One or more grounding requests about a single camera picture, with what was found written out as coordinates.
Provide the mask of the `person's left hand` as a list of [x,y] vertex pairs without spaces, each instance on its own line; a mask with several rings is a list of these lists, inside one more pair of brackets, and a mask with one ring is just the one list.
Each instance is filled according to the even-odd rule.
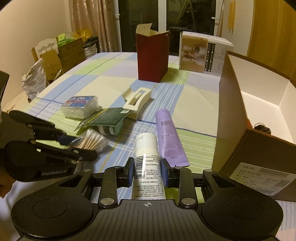
[[12,189],[15,179],[12,178],[6,171],[6,169],[1,166],[0,168],[0,197],[4,198],[9,191]]

